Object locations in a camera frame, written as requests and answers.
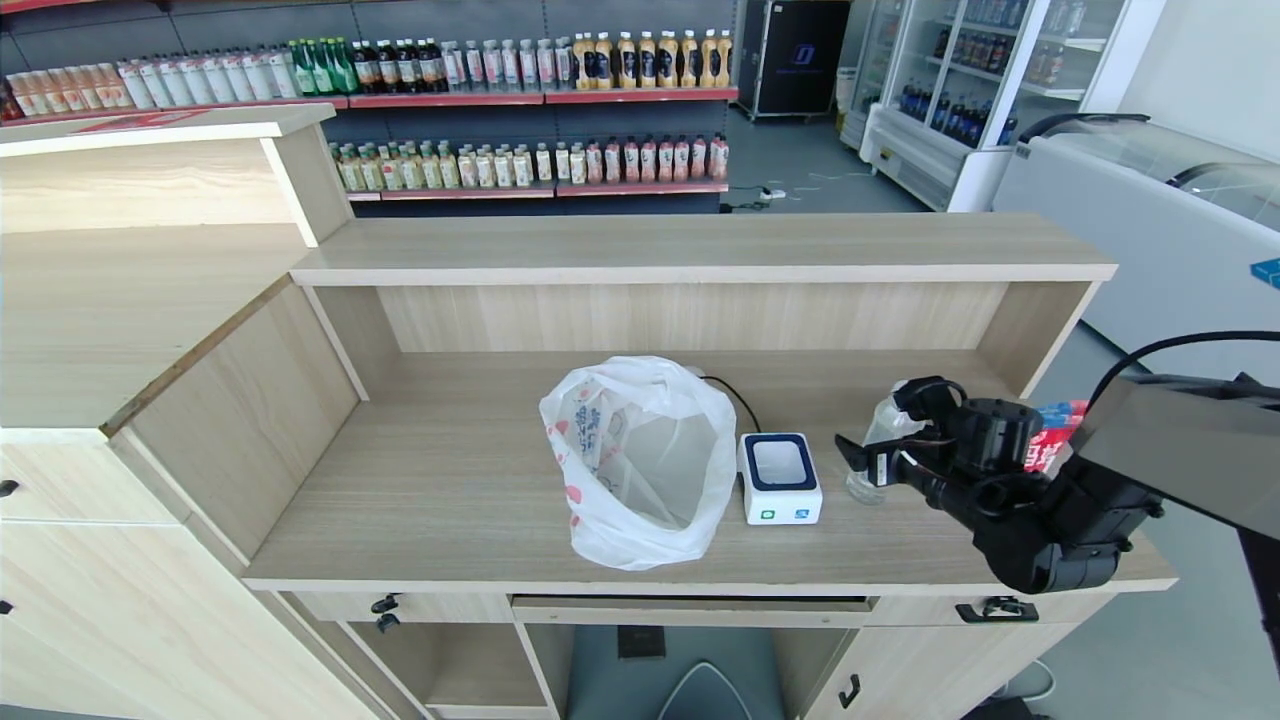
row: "drawer handle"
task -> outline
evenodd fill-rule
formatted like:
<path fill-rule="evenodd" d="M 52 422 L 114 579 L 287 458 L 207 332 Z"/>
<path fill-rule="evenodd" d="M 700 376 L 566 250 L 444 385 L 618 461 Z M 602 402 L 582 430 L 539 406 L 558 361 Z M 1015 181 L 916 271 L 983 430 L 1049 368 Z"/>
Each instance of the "drawer handle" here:
<path fill-rule="evenodd" d="M 1039 612 L 1036 611 L 1034 605 L 1010 596 L 988 597 L 982 601 L 980 614 L 972 605 L 957 605 L 956 614 L 970 625 L 980 625 L 983 623 L 1036 623 L 1039 620 Z"/>
<path fill-rule="evenodd" d="M 849 692 L 840 691 L 840 707 L 849 710 L 849 703 L 858 698 L 858 693 L 863 692 L 863 682 L 858 679 L 858 674 L 854 673 L 849 676 L 849 684 L 852 685 Z"/>

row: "white plastic bag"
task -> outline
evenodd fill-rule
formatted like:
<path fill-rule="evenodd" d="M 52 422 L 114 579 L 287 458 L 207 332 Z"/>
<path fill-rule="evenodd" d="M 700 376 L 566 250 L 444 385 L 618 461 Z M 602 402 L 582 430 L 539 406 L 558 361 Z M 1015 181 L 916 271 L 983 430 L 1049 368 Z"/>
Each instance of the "white plastic bag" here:
<path fill-rule="evenodd" d="M 582 557 L 648 570 L 707 552 L 737 474 L 737 418 L 723 392 L 666 357 L 571 372 L 538 410 Z"/>

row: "checkout counter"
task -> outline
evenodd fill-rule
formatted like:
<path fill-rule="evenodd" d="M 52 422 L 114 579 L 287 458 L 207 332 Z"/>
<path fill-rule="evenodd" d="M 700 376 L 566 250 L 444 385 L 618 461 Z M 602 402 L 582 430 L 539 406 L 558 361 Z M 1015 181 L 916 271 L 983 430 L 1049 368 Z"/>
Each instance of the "checkout counter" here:
<path fill-rule="evenodd" d="M 1115 272 L 1052 224 L 352 219 L 332 111 L 0 131 L 0 701 L 559 719 L 575 634 L 622 624 L 767 629 L 787 717 L 957 719 L 1175 582 L 1139 533 L 1110 583 L 1021 597 L 1038 621 L 966 623 L 1016 593 L 915 491 L 856 502 L 824 439 L 901 378 L 1027 397 Z M 575 555 L 536 405 L 613 354 L 696 365 L 806 433 L 822 520 L 748 527 L 737 489 L 701 560 Z"/>

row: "refrigerator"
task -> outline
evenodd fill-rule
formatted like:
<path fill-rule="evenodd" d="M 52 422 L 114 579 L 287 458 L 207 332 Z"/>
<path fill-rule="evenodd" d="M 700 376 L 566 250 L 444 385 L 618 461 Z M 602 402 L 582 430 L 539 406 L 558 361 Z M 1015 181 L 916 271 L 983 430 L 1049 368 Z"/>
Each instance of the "refrigerator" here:
<path fill-rule="evenodd" d="M 886 58 L 886 44 L 868 42 L 859 65 L 887 69 L 882 79 L 874 72 L 860 78 L 852 109 L 861 99 L 865 114 L 842 138 L 873 173 L 947 213 L 991 210 L 1020 128 L 1055 115 L 1117 110 L 1165 5 L 876 3 L 868 32 L 892 33 L 892 44 Z"/>

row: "black cable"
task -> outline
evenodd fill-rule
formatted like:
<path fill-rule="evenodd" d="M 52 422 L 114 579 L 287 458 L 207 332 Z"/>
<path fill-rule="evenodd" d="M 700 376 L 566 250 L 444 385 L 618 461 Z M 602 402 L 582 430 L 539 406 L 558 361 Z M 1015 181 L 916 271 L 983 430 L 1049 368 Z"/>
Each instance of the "black cable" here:
<path fill-rule="evenodd" d="M 1217 331 L 1211 333 L 1192 333 L 1144 345 L 1121 357 L 1115 365 L 1111 365 L 1111 369 L 1102 375 L 1101 380 L 1098 380 L 1098 387 L 1093 389 L 1093 395 L 1089 397 L 1089 407 L 1093 407 L 1093 404 L 1102 397 L 1102 393 L 1107 389 L 1107 386 L 1111 384 L 1111 380 L 1116 379 L 1116 377 L 1120 375 L 1125 368 L 1133 365 L 1147 355 L 1151 355 L 1157 350 L 1167 350 L 1170 347 L 1193 345 L 1197 342 L 1220 342 L 1224 340 L 1262 340 L 1267 342 L 1280 342 L 1280 331 Z"/>
<path fill-rule="evenodd" d="M 728 391 L 733 393 L 733 397 L 736 397 L 737 401 L 742 404 L 742 407 L 746 410 L 746 414 L 751 416 L 751 421 L 755 423 L 755 432 L 758 432 L 758 433 L 763 433 L 764 432 L 764 430 L 760 429 L 760 420 L 758 420 L 755 418 L 755 411 L 753 411 L 751 406 L 748 405 L 745 400 L 742 400 L 742 396 L 739 395 L 739 392 L 736 389 L 733 389 L 733 386 L 731 386 L 727 382 L 724 382 L 723 378 L 717 378 L 716 375 L 703 375 L 701 378 L 704 380 L 716 380 L 719 384 L 722 384 L 726 388 L 728 388 Z"/>

